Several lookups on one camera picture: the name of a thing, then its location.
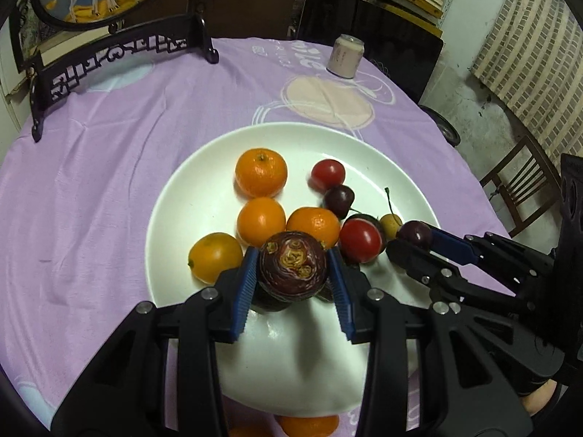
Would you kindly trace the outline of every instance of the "beige circle print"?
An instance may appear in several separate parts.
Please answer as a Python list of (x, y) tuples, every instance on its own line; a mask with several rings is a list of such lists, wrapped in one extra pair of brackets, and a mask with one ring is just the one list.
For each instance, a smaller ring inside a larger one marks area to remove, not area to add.
[(374, 120), (374, 109), (360, 92), (335, 80), (301, 75), (282, 89), (287, 107), (333, 128), (360, 129)]

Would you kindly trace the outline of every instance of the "round white plate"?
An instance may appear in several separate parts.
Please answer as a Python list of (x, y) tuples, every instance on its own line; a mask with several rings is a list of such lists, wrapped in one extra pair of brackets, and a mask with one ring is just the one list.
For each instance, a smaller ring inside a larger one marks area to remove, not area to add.
[[(184, 302), (205, 285), (187, 266), (191, 246), (212, 232), (235, 235), (237, 215), (246, 201), (233, 187), (234, 168), (246, 150), (265, 147), (287, 162), (288, 179), (276, 197), (286, 215), (321, 197), (307, 177), (316, 162), (338, 159), (345, 184), (356, 193), (354, 208), (375, 217), (388, 209), (404, 221), (438, 226), (427, 200), (395, 163), (369, 145), (328, 128), (302, 123), (269, 123), (242, 128), (203, 146), (174, 172), (154, 207), (146, 238), (146, 275), (154, 303)], [(386, 255), (363, 267), (371, 284), (400, 302), (429, 307), (429, 290), (402, 272)], [(410, 371), (416, 357), (409, 357)], [(312, 298), (283, 312), (250, 311), (234, 345), (217, 344), (220, 382), (226, 396), (247, 406), (284, 416), (330, 416), (361, 401), (368, 346), (353, 346), (340, 331), (333, 304)]]

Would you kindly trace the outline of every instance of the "wooden chair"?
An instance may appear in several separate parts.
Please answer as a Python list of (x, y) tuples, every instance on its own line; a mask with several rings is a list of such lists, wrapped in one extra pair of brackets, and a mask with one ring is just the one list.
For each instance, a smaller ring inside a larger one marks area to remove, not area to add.
[[(528, 149), (531, 154), (530, 157), (518, 170), (514, 178), (505, 184), (500, 179), (500, 172), (524, 148)], [(531, 133), (526, 133), (505, 158), (480, 181), (480, 184), (484, 187), (489, 182), (493, 182), (496, 186), (492, 196), (500, 194), (512, 215), (512, 220), (514, 220), (514, 229), (509, 232), (511, 238), (523, 231), (544, 212), (549, 210), (561, 196), (559, 173)], [(523, 220), (518, 212), (518, 205), (531, 198), (545, 186), (550, 187), (548, 189), (550, 191), (549, 199)]]

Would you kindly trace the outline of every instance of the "white can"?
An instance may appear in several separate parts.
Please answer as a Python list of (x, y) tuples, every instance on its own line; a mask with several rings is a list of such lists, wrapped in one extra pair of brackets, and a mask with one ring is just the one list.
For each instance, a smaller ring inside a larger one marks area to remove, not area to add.
[(364, 43), (357, 38), (342, 34), (334, 43), (327, 69), (342, 78), (354, 78), (364, 54)]

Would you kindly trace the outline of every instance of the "can lid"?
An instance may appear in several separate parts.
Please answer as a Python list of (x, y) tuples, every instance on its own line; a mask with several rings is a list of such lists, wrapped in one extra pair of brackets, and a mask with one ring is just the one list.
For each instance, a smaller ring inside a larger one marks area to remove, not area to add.
[(355, 43), (357, 43), (357, 44), (362, 44), (362, 45), (364, 45), (364, 43), (363, 43), (363, 42), (362, 42), (360, 39), (358, 39), (358, 38), (355, 38), (354, 36), (351, 36), (351, 35), (349, 35), (349, 34), (341, 34), (341, 35), (340, 35), (340, 37), (341, 37), (342, 39), (346, 39), (347, 41), (350, 41), (350, 42), (355, 42)]

